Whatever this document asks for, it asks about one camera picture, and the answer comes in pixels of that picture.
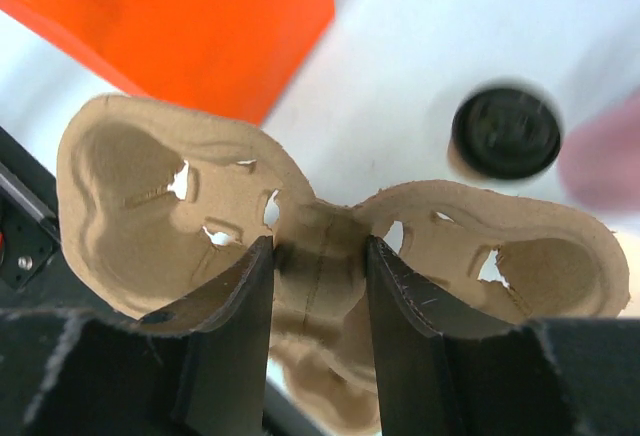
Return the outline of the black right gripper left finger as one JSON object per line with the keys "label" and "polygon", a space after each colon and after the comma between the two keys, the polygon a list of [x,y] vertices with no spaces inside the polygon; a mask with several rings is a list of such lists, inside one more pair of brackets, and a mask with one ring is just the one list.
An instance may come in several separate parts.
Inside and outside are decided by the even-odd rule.
{"label": "black right gripper left finger", "polygon": [[273,241],[132,328],[88,310],[1,313],[5,435],[258,435]]}

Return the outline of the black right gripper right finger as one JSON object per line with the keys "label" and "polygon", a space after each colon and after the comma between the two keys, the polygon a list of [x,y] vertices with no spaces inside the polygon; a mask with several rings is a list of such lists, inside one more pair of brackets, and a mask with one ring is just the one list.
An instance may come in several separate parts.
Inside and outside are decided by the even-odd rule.
{"label": "black right gripper right finger", "polygon": [[380,238],[366,280],[386,435],[635,435],[639,323],[511,325],[415,272]]}

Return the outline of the orange paper takeout bag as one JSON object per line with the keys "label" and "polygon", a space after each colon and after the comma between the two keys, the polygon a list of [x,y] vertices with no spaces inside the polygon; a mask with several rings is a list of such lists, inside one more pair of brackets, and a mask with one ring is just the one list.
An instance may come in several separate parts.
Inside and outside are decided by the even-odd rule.
{"label": "orange paper takeout bag", "polygon": [[118,89],[262,123],[335,14],[334,0],[1,0]]}

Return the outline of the brown pulp cup carrier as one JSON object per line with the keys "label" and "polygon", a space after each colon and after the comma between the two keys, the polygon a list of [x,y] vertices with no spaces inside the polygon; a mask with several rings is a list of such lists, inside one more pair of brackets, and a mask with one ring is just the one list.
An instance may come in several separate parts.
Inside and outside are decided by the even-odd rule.
{"label": "brown pulp cup carrier", "polygon": [[219,274],[270,236],[274,333],[334,345],[365,331],[364,241],[394,223],[410,267],[510,323],[616,316],[630,298],[618,241],[581,211],[441,180],[335,206],[260,129],[152,100],[87,102],[60,141],[57,194],[69,265],[133,318],[207,282],[227,297]]}

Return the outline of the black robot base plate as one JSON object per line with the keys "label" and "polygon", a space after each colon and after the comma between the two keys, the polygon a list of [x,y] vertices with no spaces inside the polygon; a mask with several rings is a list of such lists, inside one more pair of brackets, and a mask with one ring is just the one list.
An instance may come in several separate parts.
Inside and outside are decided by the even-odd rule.
{"label": "black robot base plate", "polygon": [[1,306],[55,298],[65,278],[54,176],[1,132]]}

